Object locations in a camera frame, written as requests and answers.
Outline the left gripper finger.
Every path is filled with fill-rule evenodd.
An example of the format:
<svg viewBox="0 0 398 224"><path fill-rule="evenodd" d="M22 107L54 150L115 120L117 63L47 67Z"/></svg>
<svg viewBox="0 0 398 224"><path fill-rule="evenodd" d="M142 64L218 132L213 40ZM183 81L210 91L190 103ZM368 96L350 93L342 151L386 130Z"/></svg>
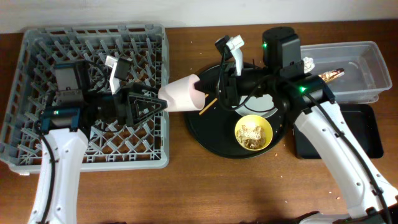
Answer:
<svg viewBox="0 0 398 224"><path fill-rule="evenodd" d="M145 95L129 95L129 126L146 122L167 108L167 102Z"/></svg>
<svg viewBox="0 0 398 224"><path fill-rule="evenodd" d="M134 93L137 93L140 95L143 95L145 91L155 93L155 94L159 93L158 88L154 88L154 87L148 86L144 83L137 83L137 82L132 83L132 91Z"/></svg>

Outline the pink plastic cup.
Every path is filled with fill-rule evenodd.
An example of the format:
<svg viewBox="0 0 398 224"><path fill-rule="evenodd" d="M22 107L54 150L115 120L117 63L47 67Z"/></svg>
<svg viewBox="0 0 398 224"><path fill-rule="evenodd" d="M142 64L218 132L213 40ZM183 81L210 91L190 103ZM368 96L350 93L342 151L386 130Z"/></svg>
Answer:
<svg viewBox="0 0 398 224"><path fill-rule="evenodd" d="M195 89L200 79L196 74L162 86L158 99L167 102L167 112L200 111L205 106L205 94Z"/></svg>

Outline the yellow bowl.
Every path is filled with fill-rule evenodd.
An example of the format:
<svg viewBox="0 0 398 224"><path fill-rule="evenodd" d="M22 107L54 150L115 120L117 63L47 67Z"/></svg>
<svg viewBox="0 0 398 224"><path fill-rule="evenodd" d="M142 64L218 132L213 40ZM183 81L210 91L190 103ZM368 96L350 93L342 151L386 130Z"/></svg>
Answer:
<svg viewBox="0 0 398 224"><path fill-rule="evenodd" d="M273 130L272 130L271 124L270 124L265 118L263 118L263 117L261 117L261 116L258 116L258 115L253 115L253 114L247 115L247 116L243 116L242 118L240 118L240 119L238 120L238 122L236 123L235 128L234 128L234 135L235 135L236 140L237 140L236 131L237 131L242 125L248 125L248 126L257 125L257 126L261 126L261 127L265 130L265 134L266 134L266 143L265 143L265 145L263 145L260 149L248 149L248 148L242 146L242 145L238 142L239 145L240 145L241 147L243 147L245 150L248 150L248 151L260 151L260 150L263 150L263 149L265 149L267 146L270 145L270 143L271 143L271 141L272 141L272 138L273 138Z"/></svg>

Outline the food scraps with rice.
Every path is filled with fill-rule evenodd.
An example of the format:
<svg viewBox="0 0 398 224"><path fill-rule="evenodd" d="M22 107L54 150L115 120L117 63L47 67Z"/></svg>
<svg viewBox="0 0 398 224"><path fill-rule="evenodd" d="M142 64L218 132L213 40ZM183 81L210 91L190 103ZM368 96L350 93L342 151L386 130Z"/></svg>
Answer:
<svg viewBox="0 0 398 224"><path fill-rule="evenodd" d="M266 143L265 130L257 125L242 125L236 131L238 142L248 149L260 149Z"/></svg>

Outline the white tissue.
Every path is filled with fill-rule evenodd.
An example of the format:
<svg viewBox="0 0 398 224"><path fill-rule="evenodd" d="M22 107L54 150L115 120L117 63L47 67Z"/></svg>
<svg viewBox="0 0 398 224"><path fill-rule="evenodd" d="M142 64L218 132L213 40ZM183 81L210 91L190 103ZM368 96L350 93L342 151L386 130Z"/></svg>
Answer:
<svg viewBox="0 0 398 224"><path fill-rule="evenodd" d="M313 58L304 57L302 60L304 62L304 73L310 73L315 68Z"/></svg>

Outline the gold foil wrapper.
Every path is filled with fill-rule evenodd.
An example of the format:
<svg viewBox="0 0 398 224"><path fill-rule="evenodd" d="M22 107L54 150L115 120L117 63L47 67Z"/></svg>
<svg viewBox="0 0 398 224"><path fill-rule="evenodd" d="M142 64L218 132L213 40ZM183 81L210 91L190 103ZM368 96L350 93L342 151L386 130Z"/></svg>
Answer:
<svg viewBox="0 0 398 224"><path fill-rule="evenodd" d="M345 74L345 70L343 68L337 68L335 70L331 70L328 72L324 72L319 74L318 76L325 82L329 83Z"/></svg>

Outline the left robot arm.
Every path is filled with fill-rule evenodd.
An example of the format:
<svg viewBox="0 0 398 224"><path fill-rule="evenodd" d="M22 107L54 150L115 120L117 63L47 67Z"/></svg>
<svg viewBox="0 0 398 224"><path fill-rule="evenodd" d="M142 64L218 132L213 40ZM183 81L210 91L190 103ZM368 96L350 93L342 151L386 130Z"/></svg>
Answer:
<svg viewBox="0 0 398 224"><path fill-rule="evenodd" d="M80 170L98 120L115 119L133 127L165 110L167 102L151 97L159 91L141 83L119 86L127 78L129 62L119 59L112 74L103 75L110 92L95 88L89 68L93 62L77 60L55 65L57 90L34 123L42 143L42 162L29 223L76 223Z"/></svg>

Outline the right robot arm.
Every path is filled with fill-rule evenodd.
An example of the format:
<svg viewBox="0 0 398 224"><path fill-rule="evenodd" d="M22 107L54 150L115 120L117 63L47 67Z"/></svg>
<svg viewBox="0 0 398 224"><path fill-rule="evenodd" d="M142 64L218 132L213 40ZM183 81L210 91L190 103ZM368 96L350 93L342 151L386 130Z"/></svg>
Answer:
<svg viewBox="0 0 398 224"><path fill-rule="evenodd" d="M316 149L345 198L347 214L314 211L296 218L296 223L397 222L397 189L354 137L325 81L305 71L293 28L264 31L264 68L243 67L239 36L223 37L215 45L222 61L233 58L235 66L221 63L217 76L196 82L195 89L217 97L228 111L244 106L253 96L270 95L276 108Z"/></svg>

